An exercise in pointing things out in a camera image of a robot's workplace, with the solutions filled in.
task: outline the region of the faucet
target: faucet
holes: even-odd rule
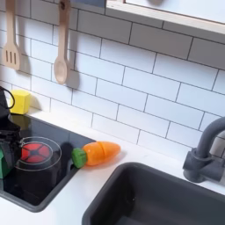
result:
[[[225,117],[212,122],[203,132],[197,148],[187,153],[183,166],[184,176],[193,183],[206,179],[221,181],[225,159],[217,159],[209,152],[216,136],[225,130]]]

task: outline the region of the toy stove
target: toy stove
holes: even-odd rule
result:
[[[75,175],[71,151],[93,140],[24,115],[12,115],[21,127],[22,156],[0,179],[0,196],[30,210],[43,210]]]

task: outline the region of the toy carrot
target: toy carrot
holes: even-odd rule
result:
[[[98,165],[113,159],[120,153],[120,145],[111,142],[93,142],[81,149],[73,149],[72,160],[77,168]]]

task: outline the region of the tile backsplash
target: tile backsplash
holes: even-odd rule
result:
[[[225,116],[225,38],[218,33],[72,4],[70,77],[54,78],[58,0],[17,0],[21,71],[0,59],[0,85],[32,93],[32,106],[178,159]],[[0,54],[6,41],[0,0]],[[224,154],[225,134],[212,147]]]

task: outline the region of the hanging utensil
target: hanging utensil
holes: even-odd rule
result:
[[[3,63],[6,67],[19,70],[21,53],[15,34],[15,0],[5,0],[7,20],[7,43],[3,49]]]
[[[61,0],[59,3],[60,27],[58,57],[54,62],[54,75],[58,83],[63,84],[69,75],[67,59],[70,1]]]

